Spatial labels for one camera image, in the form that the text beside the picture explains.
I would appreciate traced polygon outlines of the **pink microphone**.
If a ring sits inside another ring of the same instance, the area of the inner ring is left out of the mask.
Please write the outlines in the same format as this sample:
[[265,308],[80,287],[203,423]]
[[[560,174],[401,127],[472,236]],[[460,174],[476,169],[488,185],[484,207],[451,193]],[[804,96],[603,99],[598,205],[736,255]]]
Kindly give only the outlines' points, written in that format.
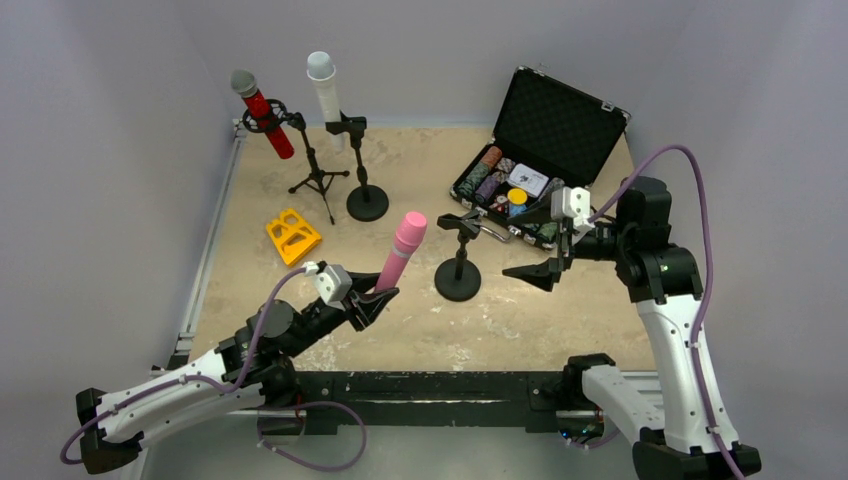
[[428,227],[426,216],[417,211],[405,214],[395,230],[391,251],[379,275],[374,292],[395,288],[409,260],[423,243]]

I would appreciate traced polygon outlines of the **black round-base stand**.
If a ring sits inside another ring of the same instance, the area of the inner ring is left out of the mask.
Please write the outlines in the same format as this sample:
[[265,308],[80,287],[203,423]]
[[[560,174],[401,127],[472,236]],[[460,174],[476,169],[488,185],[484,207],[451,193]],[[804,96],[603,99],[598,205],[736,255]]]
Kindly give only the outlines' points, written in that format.
[[467,259],[467,244],[481,231],[480,213],[469,211],[463,216],[443,214],[437,226],[443,230],[456,230],[459,248],[453,258],[442,262],[434,275],[437,292],[447,300],[463,302],[473,298],[480,290],[482,277],[478,267]]
[[359,222],[373,222],[380,219],[388,211],[389,199],[383,189],[369,183],[368,172],[363,162],[361,147],[367,129],[367,119],[364,116],[349,117],[341,112],[338,121],[328,121],[325,127],[330,134],[347,133],[355,154],[359,185],[346,199],[348,214]]

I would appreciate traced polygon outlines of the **white microphone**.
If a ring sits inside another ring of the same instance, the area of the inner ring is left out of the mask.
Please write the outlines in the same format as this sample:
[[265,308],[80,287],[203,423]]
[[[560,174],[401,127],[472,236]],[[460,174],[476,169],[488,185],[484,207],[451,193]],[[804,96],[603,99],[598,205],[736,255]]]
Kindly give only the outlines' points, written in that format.
[[330,55],[315,51],[307,57],[307,76],[316,91],[325,124],[342,121],[342,111],[336,90],[336,67]]

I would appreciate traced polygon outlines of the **red glitter microphone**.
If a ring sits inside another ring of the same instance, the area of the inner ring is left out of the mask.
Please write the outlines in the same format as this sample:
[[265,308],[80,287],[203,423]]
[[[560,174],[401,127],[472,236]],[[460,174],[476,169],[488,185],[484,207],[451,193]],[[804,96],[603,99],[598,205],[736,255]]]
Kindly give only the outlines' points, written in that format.
[[247,114],[255,122],[253,131],[263,133],[281,159],[290,159],[294,148],[280,127],[281,121],[271,103],[261,93],[255,76],[247,70],[235,69],[230,74],[230,87],[245,103]]

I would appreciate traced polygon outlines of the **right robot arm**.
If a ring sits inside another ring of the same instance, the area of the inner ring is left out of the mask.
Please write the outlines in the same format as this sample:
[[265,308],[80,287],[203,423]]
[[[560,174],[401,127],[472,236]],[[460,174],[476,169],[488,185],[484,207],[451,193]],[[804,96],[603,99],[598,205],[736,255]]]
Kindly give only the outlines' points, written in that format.
[[723,405],[703,330],[710,290],[692,253],[670,241],[672,197],[664,182],[626,180],[604,222],[582,188],[552,191],[508,218],[512,226],[554,223],[556,253],[506,275],[548,291],[576,259],[611,261],[649,338],[661,387],[655,406],[600,355],[571,359],[565,392],[597,406],[631,446],[641,479],[741,479],[760,472]]

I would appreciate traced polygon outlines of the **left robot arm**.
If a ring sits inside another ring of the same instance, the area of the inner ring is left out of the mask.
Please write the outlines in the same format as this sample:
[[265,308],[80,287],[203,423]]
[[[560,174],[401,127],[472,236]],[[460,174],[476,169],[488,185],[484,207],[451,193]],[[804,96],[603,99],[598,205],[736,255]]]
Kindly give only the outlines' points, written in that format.
[[59,459],[90,475],[111,472],[180,430],[243,409],[291,411],[297,424],[308,410],[333,409],[363,428],[351,407],[309,400],[293,360],[343,324],[365,330],[399,292],[379,273],[308,262],[277,282],[244,327],[198,358],[121,391],[77,393],[80,426]]

